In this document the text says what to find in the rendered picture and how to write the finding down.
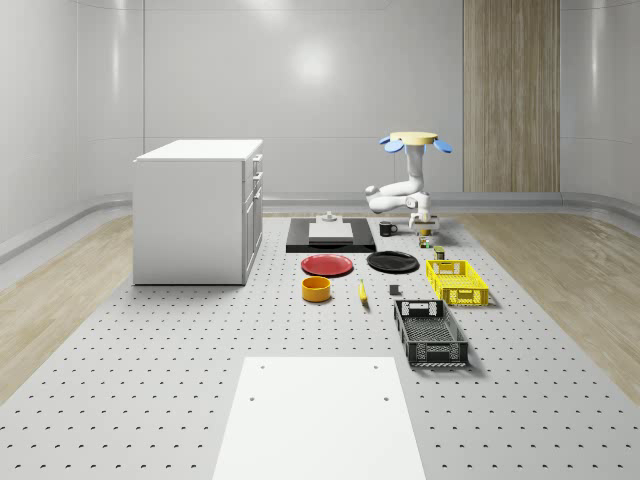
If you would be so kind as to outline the black plate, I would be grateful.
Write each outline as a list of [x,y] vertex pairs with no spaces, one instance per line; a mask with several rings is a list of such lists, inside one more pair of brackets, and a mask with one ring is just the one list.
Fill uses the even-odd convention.
[[404,274],[419,269],[418,260],[407,253],[399,251],[378,251],[367,257],[368,265],[374,270],[390,273]]

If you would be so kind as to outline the yellow basket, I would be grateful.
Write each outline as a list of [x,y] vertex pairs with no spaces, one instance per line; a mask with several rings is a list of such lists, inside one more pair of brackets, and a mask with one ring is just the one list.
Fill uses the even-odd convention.
[[426,276],[437,298],[449,305],[488,304],[488,286],[466,260],[428,260]]

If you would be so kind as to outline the red plate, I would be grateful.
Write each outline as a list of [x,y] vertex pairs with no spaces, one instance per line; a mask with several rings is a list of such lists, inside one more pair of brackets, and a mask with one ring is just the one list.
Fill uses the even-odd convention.
[[309,275],[322,277],[337,277],[353,270],[352,261],[337,254],[316,254],[304,258],[301,268]]

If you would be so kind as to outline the dark grey basket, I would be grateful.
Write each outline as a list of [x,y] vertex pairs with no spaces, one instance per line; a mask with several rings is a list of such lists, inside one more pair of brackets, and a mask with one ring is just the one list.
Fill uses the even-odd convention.
[[396,300],[394,316],[408,362],[414,366],[464,366],[468,340],[442,300]]

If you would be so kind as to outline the yellow bowl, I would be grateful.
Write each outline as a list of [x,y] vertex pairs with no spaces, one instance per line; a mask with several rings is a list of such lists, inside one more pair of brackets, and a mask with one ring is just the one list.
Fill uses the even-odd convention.
[[302,297],[313,303],[328,300],[331,296],[331,282],[322,276],[307,277],[302,281]]

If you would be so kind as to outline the white board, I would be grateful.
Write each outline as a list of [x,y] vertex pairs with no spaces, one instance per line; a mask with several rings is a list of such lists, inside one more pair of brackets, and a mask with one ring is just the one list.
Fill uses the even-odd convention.
[[394,359],[246,358],[213,480],[425,480]]

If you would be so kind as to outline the white cabinet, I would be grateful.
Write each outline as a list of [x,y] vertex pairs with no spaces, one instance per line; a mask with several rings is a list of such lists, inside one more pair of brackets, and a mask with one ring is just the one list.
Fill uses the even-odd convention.
[[262,146],[176,140],[135,160],[134,283],[247,282],[262,239]]

